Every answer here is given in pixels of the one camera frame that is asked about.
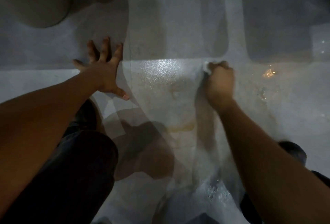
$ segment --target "tiled floor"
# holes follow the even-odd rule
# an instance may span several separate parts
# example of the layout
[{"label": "tiled floor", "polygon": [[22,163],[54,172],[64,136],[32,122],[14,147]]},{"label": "tiled floor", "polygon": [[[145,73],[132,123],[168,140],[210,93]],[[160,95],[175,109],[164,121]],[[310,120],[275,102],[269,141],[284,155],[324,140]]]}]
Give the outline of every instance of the tiled floor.
[{"label": "tiled floor", "polygon": [[186,223],[207,213],[246,223],[224,131],[200,89],[205,60],[229,61],[245,112],[330,176],[324,0],[75,1],[83,2],[49,29],[1,15],[0,101],[75,75],[70,60],[86,60],[88,39],[124,42],[118,84],[131,100],[93,95],[120,152],[118,181],[95,221]]}]

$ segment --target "black shoe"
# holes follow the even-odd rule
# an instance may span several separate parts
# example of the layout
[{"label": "black shoe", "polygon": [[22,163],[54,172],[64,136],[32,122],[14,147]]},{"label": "black shoe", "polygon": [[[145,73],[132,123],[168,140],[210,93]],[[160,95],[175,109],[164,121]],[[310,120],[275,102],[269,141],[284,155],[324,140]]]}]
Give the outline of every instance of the black shoe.
[{"label": "black shoe", "polygon": [[69,126],[64,132],[62,138],[81,130],[96,130],[96,114],[97,112],[93,106],[93,103],[90,99],[88,99],[80,107],[74,119],[69,123]]},{"label": "black shoe", "polygon": [[[295,158],[303,166],[305,166],[306,160],[307,160],[307,155],[299,145],[297,145],[296,143],[287,141],[287,140],[280,141],[278,144],[288,154],[290,154],[293,158]],[[255,209],[255,207],[247,193],[245,193],[245,195],[241,201],[240,208],[241,208],[243,216],[245,217],[245,219],[248,222],[250,222],[251,224],[262,224],[262,219],[260,218],[257,210]]]}]

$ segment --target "person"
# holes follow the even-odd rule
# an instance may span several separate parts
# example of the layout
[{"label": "person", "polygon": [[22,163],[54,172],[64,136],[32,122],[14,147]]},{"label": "person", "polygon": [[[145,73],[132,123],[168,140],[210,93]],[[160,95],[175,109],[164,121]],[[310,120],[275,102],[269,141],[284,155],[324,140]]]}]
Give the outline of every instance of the person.
[{"label": "person", "polygon": [[[88,50],[89,65],[74,61],[78,75],[0,104],[0,223],[90,223],[111,192],[118,151],[96,131],[88,98],[99,90],[129,99],[116,85],[123,45],[112,58],[108,37],[101,53],[92,41]],[[228,63],[210,68],[205,95],[261,219],[327,223],[329,188],[239,108]]]}]

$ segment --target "black pants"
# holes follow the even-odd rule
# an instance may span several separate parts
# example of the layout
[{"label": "black pants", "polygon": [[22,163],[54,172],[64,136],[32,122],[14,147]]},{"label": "black pants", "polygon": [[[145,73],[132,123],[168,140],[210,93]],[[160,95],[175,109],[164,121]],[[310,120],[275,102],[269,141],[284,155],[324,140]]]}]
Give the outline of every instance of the black pants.
[{"label": "black pants", "polygon": [[0,223],[90,223],[112,190],[118,150],[95,131],[63,138]]}]

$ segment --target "dirty floor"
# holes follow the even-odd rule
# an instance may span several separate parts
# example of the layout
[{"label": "dirty floor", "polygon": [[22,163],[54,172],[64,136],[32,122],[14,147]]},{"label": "dirty floor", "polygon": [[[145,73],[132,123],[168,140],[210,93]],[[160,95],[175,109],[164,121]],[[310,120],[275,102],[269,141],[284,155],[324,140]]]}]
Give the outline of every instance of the dirty floor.
[{"label": "dirty floor", "polygon": [[96,92],[119,149],[114,188],[94,221],[246,223],[244,189],[201,91],[204,61],[227,60],[235,98],[276,140],[299,144],[330,177],[328,0],[74,0],[60,24],[32,29],[0,13],[0,101],[60,83],[85,43],[124,42],[123,101]]}]

